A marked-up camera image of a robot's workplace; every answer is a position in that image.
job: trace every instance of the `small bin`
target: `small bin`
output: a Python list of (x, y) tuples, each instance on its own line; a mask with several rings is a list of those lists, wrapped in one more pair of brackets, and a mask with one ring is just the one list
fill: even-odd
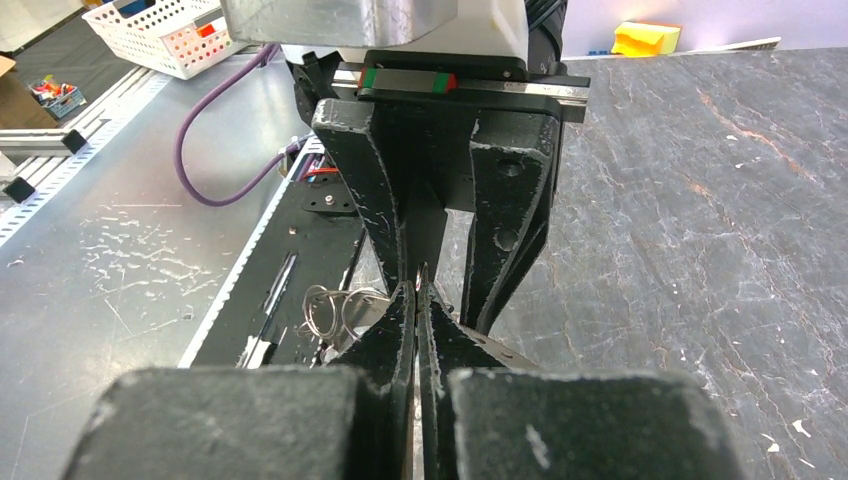
[(133, 0), (115, 0), (84, 14), (120, 58), (188, 80), (244, 48), (227, 32), (216, 0), (157, 0), (124, 17), (118, 10)]
[(82, 96), (82, 92), (79, 88), (75, 88), (73, 92), (65, 94), (52, 103), (44, 105), (44, 108), (50, 112), (50, 115), (53, 115), (53, 118), (60, 119), (65, 115), (71, 113), (71, 111), (85, 102), (85, 97)]

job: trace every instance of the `yellow object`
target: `yellow object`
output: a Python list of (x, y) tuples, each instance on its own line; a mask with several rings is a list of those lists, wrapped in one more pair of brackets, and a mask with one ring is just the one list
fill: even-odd
[(615, 29), (611, 52), (625, 57), (653, 57), (673, 53), (680, 27), (624, 22)]

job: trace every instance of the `purple cable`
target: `purple cable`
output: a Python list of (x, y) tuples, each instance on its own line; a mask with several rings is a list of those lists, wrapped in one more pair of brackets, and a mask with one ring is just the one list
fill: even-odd
[(265, 65), (271, 63), (271, 60), (273, 60), (277, 53), (281, 52), (282, 50), (283, 48), (277, 45), (277, 48), (274, 48), (270, 52), (268, 52), (268, 55), (266, 55), (265, 58), (262, 59), (262, 63), (260, 63), (259, 66), (264, 67)]
[(298, 181), (298, 182), (303, 181), (303, 179), (306, 178), (306, 174), (309, 173), (309, 169), (312, 168), (313, 163), (315, 163), (315, 154), (314, 153), (307, 154), (303, 158), (303, 161), (301, 162), (300, 168), (298, 168), (298, 171), (295, 172), (295, 174), (292, 176), (292, 178), (294, 178), (295, 181)]
[(259, 66), (263, 62), (268, 61), (268, 57), (273, 55), (275, 49), (278, 49), (279, 46), (276, 44), (265, 45), (262, 47), (262, 50), (256, 54), (241, 70), (235, 73), (232, 77), (228, 78), (221, 85), (218, 85), (214, 90), (207, 93), (206, 96), (200, 99), (197, 102), (197, 105), (191, 109), (188, 113), (188, 116), (183, 121), (183, 124), (180, 125), (180, 129), (177, 132), (177, 139), (174, 143), (174, 170), (177, 172), (177, 178), (179, 178), (180, 183), (183, 187), (188, 191), (188, 193), (194, 197), (198, 202), (208, 205), (210, 207), (224, 207), (227, 205), (231, 205), (239, 200), (242, 197), (248, 194), (253, 188), (262, 180), (265, 175), (268, 174), (271, 170), (274, 169), (274, 166), (277, 165), (282, 159), (285, 158), (286, 154), (291, 154), (296, 152), (300, 147), (300, 142), (295, 142), (292, 145), (286, 147), (286, 152), (280, 153), (276, 155), (274, 158), (268, 162), (267, 165), (259, 172), (259, 174), (254, 177), (251, 181), (247, 182), (247, 185), (241, 188), (235, 195), (225, 198), (223, 200), (213, 200), (211, 198), (205, 197), (202, 193), (200, 193), (194, 185), (191, 184), (191, 180), (188, 179), (188, 175), (185, 170), (185, 162), (183, 161), (183, 143), (185, 143), (185, 137), (188, 133), (189, 127), (191, 127), (192, 122), (200, 115), (200, 112), (203, 111), (212, 101), (214, 101), (218, 96), (227, 91), (228, 88), (235, 85), (236, 82), (244, 78), (245, 75), (250, 73), (251, 70)]

